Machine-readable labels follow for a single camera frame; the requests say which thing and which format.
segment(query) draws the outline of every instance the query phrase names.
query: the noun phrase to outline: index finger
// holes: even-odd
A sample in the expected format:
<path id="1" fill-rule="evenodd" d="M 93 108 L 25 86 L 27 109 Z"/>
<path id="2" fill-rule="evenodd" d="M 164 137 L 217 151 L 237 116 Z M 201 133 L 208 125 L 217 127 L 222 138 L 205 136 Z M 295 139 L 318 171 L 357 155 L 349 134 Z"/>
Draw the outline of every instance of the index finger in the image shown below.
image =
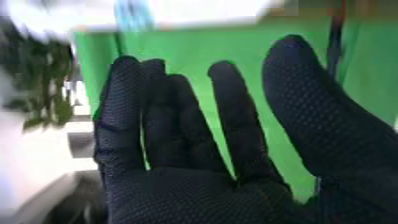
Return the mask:
<path id="1" fill-rule="evenodd" d="M 270 157 L 263 129 L 245 81 L 233 64 L 217 63 L 208 71 L 222 130 L 238 180 L 272 178 L 283 183 Z"/>

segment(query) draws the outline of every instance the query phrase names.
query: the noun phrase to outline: leaf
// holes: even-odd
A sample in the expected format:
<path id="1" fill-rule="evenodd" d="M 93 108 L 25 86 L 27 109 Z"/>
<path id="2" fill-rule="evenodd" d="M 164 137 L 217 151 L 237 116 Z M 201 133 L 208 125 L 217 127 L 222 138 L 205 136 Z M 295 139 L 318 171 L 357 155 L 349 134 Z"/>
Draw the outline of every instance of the leaf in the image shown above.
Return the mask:
<path id="1" fill-rule="evenodd" d="M 29 112 L 29 105 L 25 99 L 15 99 L 6 105 L 4 108 L 9 110 L 20 110 L 23 113 Z"/>
<path id="2" fill-rule="evenodd" d="M 32 128 L 36 128 L 41 122 L 43 122 L 41 118 L 32 118 L 31 120 L 27 120 L 23 124 L 23 130 L 31 130 Z"/>

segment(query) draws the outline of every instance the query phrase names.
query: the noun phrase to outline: gloved hand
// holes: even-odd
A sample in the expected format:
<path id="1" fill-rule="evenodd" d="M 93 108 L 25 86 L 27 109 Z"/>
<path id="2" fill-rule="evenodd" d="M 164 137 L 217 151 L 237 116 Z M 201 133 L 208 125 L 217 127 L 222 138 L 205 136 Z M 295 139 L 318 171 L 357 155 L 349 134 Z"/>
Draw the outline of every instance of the gloved hand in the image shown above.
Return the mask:
<path id="1" fill-rule="evenodd" d="M 288 36 L 270 49 L 263 86 L 304 165 L 324 178 L 306 205 L 269 158 L 237 67 L 221 62 L 208 73 L 237 180 L 185 77 L 166 75 L 160 60 L 121 57 L 112 65 L 94 121 L 110 223 L 388 223 L 398 138 L 349 99 L 302 38 Z"/>

